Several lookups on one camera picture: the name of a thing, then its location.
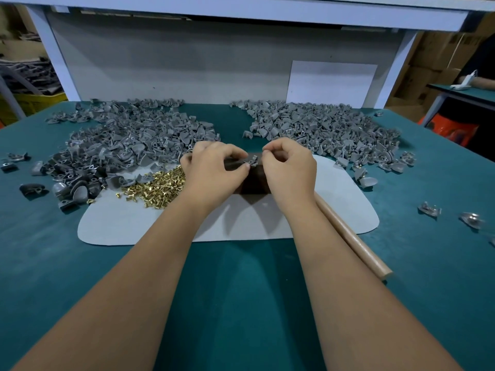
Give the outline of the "person's right hand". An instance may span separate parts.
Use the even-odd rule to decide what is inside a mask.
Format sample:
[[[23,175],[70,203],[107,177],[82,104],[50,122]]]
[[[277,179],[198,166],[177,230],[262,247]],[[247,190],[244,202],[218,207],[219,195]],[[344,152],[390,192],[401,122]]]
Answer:
[[[285,215],[315,205],[317,163],[310,150],[283,137],[266,144],[263,157],[276,157],[287,166],[284,177],[266,178],[277,206]]]

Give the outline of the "person's left hand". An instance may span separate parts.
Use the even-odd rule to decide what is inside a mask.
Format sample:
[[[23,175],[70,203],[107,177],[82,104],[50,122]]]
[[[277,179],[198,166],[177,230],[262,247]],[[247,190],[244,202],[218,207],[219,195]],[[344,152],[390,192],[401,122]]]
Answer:
[[[245,159],[248,153],[233,144],[218,141],[199,141],[180,165],[185,173],[181,196],[189,198],[199,208],[212,212],[240,186],[242,181],[223,181],[224,159]]]

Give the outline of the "another person's forearm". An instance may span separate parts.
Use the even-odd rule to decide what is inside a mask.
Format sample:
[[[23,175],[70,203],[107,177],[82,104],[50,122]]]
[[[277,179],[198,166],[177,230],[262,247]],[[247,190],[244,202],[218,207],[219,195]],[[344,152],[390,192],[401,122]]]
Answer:
[[[495,80],[476,76],[470,79],[468,86],[482,90],[495,91]]]

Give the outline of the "person's right forearm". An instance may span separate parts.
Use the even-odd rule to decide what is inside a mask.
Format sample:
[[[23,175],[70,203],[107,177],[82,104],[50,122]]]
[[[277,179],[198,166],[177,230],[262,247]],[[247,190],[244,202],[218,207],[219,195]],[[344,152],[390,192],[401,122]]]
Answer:
[[[463,371],[375,277],[314,197],[276,202],[288,220],[329,371]]]

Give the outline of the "person's left forearm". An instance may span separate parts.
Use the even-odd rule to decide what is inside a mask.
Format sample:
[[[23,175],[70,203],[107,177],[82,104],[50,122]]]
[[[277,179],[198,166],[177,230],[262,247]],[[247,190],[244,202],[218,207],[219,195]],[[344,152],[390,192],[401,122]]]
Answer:
[[[191,243],[228,196],[184,190],[11,371],[152,370]]]

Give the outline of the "light grey work mat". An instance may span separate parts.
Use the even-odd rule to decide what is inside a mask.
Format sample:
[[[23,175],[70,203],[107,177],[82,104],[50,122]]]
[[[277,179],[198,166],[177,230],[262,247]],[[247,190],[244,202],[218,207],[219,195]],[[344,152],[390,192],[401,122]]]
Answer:
[[[356,233],[378,227],[372,204],[342,167],[326,157],[317,162],[315,192]],[[104,246],[134,245],[161,215],[145,207],[143,200],[127,200],[117,191],[103,190],[79,221],[77,236],[85,243]],[[292,238],[292,232],[271,194],[233,194],[213,211],[196,233],[194,242],[266,240]]]

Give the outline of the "pile of grey plastic parts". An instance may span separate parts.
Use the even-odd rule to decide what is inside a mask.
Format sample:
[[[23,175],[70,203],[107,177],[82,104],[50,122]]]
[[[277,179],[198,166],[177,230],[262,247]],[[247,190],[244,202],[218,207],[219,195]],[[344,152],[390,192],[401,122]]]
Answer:
[[[345,170],[351,164],[354,180],[361,188],[377,183],[367,175],[368,165],[402,174],[416,163],[414,153],[399,154],[399,130],[380,126],[374,117],[350,105],[269,100],[238,100],[229,105],[253,118],[243,137],[267,141],[288,137],[318,156],[335,159],[337,167]]]
[[[59,207],[95,203],[105,189],[116,190],[139,174],[180,165],[199,141],[220,141],[214,125],[178,110],[183,100],[129,100],[75,105],[47,124],[96,122],[74,131],[46,163]]]

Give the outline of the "pile of brass rivets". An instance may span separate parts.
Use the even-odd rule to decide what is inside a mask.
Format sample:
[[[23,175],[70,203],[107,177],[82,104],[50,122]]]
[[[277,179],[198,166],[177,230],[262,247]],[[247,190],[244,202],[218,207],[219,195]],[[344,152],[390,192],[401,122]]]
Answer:
[[[145,208],[164,209],[183,190],[185,173],[180,165],[156,172],[139,174],[129,183],[121,186],[122,194],[127,201],[135,203],[143,201]]]

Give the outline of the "green felt table cover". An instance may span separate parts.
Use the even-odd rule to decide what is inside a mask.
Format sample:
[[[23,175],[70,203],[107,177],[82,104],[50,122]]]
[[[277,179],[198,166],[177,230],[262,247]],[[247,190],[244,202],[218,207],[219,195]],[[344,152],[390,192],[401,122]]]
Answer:
[[[53,193],[29,200],[19,187],[53,186],[31,176],[82,124],[47,124],[59,103],[0,130],[0,371],[9,369],[130,250],[77,237],[87,206],[58,207]],[[377,118],[401,132],[416,156],[402,174],[372,165],[365,192],[379,226],[362,236],[393,270],[386,287],[466,371],[495,371],[495,163],[390,111]],[[418,212],[427,201],[437,219]],[[460,219],[476,213],[474,230]],[[291,239],[194,243],[178,284],[156,370],[324,371],[310,300]]]

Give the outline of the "grey back board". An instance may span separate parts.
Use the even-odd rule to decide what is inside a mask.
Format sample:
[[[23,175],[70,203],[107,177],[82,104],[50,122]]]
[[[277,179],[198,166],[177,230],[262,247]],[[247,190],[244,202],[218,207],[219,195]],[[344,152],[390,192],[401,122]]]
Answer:
[[[285,100],[293,63],[375,66],[355,96],[380,99],[404,32],[47,12],[81,100]]]

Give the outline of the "orange plastic stool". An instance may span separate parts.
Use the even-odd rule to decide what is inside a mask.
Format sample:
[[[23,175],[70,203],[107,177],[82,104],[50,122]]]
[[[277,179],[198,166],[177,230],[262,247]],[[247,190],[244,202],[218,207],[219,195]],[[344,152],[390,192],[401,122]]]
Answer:
[[[436,114],[426,128],[462,147],[467,147],[475,136],[479,125],[453,121],[440,114]]]

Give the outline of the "stack of cardboard boxes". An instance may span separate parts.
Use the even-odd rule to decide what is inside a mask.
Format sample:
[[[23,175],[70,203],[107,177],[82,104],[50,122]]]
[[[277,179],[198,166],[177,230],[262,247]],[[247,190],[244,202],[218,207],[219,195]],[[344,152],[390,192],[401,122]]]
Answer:
[[[413,43],[386,109],[417,122],[433,104],[439,91],[428,84],[451,85],[482,43],[495,33],[495,12],[484,16],[473,33],[422,32]]]

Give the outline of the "neighbouring green work table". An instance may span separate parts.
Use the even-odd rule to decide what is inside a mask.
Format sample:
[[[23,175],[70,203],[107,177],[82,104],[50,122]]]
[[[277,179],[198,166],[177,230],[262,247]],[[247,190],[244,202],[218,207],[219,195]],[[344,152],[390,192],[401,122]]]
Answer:
[[[426,112],[423,121],[421,122],[421,126],[423,127],[427,127],[447,98],[456,99],[464,103],[495,111],[495,91],[473,87],[464,90],[454,90],[450,88],[450,86],[437,84],[427,84],[427,87],[439,91],[440,94]]]

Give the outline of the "yellow plastic crate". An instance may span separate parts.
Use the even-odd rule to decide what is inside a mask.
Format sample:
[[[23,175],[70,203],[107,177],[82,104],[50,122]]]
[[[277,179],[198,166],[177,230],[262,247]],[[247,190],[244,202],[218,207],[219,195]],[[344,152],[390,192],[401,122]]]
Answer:
[[[62,101],[67,101],[65,93],[61,92],[55,95],[35,95],[35,94],[14,94],[18,104],[21,106],[26,116],[34,115],[48,107],[51,107]],[[0,122],[4,126],[13,124],[18,121],[18,118],[11,110],[7,101],[0,94]]]

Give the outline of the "heap of grey moulded pieces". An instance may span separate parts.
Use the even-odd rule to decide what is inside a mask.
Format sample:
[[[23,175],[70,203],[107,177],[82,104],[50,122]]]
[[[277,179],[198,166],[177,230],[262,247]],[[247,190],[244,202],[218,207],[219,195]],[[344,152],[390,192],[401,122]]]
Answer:
[[[49,59],[8,61],[0,58],[0,74],[13,93],[55,95],[63,92]]]

